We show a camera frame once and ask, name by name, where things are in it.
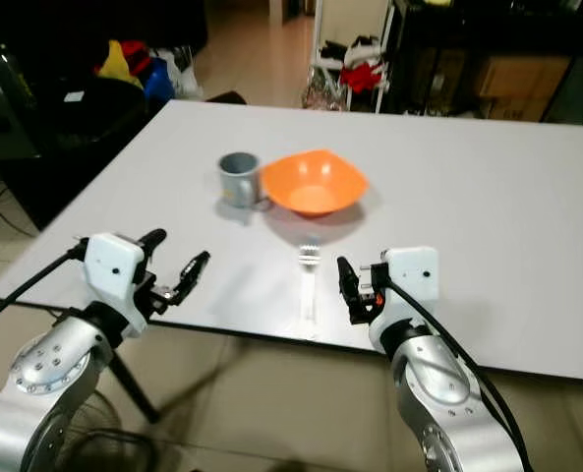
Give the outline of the black floor fan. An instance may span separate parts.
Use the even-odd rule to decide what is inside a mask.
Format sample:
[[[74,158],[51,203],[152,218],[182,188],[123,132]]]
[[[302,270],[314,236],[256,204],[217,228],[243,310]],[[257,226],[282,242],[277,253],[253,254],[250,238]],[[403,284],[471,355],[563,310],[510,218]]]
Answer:
[[[68,423],[53,472],[155,472],[159,459],[152,439],[125,431],[114,404],[97,391]]]

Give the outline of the brown cardboard box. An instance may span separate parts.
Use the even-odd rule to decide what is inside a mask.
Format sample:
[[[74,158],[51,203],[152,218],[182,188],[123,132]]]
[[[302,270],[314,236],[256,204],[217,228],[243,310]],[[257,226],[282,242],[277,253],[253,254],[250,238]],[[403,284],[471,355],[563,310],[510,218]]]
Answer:
[[[483,62],[474,94],[488,120],[540,122],[570,64],[570,57],[493,55]]]

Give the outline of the black shelf unit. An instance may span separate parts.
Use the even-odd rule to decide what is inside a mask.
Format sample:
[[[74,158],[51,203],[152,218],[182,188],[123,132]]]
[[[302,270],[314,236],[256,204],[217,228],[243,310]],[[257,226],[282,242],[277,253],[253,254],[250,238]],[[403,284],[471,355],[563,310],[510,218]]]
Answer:
[[[474,94],[493,55],[570,57],[544,123],[583,125],[583,0],[394,0],[382,113],[483,118]]]

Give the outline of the orange plastic bowl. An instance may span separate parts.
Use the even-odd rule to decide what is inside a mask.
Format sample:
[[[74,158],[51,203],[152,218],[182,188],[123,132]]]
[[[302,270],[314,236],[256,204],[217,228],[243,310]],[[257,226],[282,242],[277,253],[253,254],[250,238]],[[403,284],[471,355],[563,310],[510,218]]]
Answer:
[[[286,154],[265,165],[259,180],[270,201],[304,215],[352,207],[371,186],[354,163],[328,149]]]

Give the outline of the blue bag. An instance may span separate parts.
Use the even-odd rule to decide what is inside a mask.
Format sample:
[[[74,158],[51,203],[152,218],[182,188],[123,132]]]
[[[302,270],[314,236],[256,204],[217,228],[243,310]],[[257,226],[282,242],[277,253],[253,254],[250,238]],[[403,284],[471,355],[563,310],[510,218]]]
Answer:
[[[164,59],[151,57],[144,80],[146,100],[152,106],[162,106],[175,97],[175,88],[171,81],[168,63]]]

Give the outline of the red cloth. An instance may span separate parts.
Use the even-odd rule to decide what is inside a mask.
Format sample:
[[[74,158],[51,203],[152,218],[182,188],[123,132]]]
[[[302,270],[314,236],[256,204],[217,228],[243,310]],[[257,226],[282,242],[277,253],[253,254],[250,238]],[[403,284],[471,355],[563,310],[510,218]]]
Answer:
[[[146,44],[137,40],[122,40],[119,45],[122,57],[128,64],[130,76],[138,77],[141,80],[152,69],[151,55]]]

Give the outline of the white drying rack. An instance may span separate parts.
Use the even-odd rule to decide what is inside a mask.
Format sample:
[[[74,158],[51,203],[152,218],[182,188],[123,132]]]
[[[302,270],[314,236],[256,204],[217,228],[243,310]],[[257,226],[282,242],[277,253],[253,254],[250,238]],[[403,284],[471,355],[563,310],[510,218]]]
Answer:
[[[381,112],[390,90],[389,44],[394,20],[394,0],[317,0],[301,107]],[[363,60],[382,62],[388,68],[377,88],[353,93],[340,83],[340,71]]]

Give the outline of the grey mug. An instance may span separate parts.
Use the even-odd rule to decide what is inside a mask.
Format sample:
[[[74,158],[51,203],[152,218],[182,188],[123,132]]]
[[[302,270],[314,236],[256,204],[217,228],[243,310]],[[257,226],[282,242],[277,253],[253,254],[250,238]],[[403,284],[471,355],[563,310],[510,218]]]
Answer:
[[[223,154],[218,161],[222,201],[230,207],[255,208],[262,202],[260,159],[249,152]]]

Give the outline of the black table leg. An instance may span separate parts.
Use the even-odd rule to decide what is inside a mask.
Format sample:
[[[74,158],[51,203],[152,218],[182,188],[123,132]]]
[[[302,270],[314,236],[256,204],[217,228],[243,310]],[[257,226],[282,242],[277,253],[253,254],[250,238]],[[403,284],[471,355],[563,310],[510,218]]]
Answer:
[[[114,375],[116,382],[120,384],[122,389],[126,392],[133,401],[134,405],[137,406],[139,412],[143,414],[143,417],[151,424],[159,423],[162,419],[159,409],[156,408],[148,399],[146,391],[143,390],[137,379],[134,378],[133,373],[130,372],[128,365],[122,360],[117,354],[117,352],[112,352],[112,358],[110,363],[108,363],[108,369],[111,370],[112,375]]]

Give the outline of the red garment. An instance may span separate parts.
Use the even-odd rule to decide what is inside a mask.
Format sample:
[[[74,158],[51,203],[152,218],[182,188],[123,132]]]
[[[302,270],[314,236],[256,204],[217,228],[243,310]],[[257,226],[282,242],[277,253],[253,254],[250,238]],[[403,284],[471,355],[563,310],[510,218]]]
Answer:
[[[363,60],[353,67],[345,67],[340,71],[340,83],[353,93],[362,93],[369,89],[376,89],[382,82],[382,75],[386,72],[385,63]]]

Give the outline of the yellow cloth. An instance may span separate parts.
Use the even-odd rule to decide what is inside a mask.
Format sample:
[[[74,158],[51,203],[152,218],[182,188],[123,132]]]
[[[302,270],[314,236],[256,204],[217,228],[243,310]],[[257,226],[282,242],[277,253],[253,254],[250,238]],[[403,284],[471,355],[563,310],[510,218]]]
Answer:
[[[107,54],[101,66],[96,67],[96,75],[106,80],[116,80],[130,83],[131,86],[142,89],[142,82],[130,72],[128,60],[125,59],[124,50],[120,41],[107,41]]]

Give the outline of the black office chair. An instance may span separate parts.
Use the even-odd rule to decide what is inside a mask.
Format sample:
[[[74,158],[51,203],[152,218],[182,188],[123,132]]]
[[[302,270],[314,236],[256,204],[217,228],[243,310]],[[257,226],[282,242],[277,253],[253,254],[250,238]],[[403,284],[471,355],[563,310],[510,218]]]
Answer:
[[[150,121],[146,95],[115,78],[90,77],[35,91],[34,143],[22,206],[43,229]]]

